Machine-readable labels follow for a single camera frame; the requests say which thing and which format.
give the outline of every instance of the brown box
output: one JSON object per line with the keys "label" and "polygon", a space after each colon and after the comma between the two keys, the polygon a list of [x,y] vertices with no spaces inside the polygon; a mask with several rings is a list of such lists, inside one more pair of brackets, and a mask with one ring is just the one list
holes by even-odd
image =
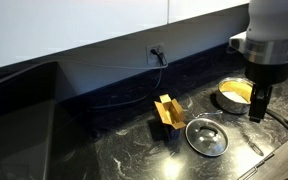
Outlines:
{"label": "brown box", "polygon": [[181,129],[186,126],[183,122],[185,114],[181,105],[176,99],[171,100],[168,94],[160,96],[161,103],[155,101],[155,106],[164,124],[173,126],[174,129]]}

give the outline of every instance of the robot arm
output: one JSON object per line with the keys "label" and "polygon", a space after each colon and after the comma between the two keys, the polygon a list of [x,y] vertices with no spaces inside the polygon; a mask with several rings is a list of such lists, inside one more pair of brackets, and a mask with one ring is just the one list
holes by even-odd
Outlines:
{"label": "robot arm", "polygon": [[254,82],[249,116],[260,122],[269,104],[272,85],[288,78],[288,1],[251,0],[247,31],[230,45],[248,60],[245,75]]}

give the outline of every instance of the electrical outlet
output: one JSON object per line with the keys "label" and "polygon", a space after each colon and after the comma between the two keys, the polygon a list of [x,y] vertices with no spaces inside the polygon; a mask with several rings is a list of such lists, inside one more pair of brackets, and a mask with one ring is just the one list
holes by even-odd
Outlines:
{"label": "electrical outlet", "polygon": [[159,64],[158,57],[151,53],[152,49],[156,49],[157,52],[164,53],[164,42],[146,46],[146,59],[147,64]]}

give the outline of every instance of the white cabinet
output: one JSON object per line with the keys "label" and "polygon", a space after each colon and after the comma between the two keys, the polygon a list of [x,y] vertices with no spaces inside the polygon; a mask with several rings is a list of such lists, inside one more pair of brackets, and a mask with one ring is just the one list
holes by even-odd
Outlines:
{"label": "white cabinet", "polygon": [[168,0],[0,0],[0,67],[167,24]]}
{"label": "white cabinet", "polygon": [[169,23],[249,3],[250,0],[169,0]]}

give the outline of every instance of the black marble countertop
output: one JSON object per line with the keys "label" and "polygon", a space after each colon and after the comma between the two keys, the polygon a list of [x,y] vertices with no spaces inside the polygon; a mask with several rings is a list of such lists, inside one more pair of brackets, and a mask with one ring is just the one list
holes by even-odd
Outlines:
{"label": "black marble countertop", "polygon": [[[154,87],[150,71],[61,104],[66,116],[54,120],[49,179],[238,179],[288,140],[288,131],[270,116],[260,124],[247,115],[210,117],[227,133],[229,147],[218,157],[194,151],[183,129],[167,141],[154,101],[169,94],[189,120],[219,109],[217,84],[225,77],[244,77],[240,55],[226,46],[185,58],[163,71],[160,87],[148,98],[119,108],[94,108],[140,98]],[[288,119],[288,81],[274,87],[269,108]],[[248,142],[256,143],[264,156]]]}

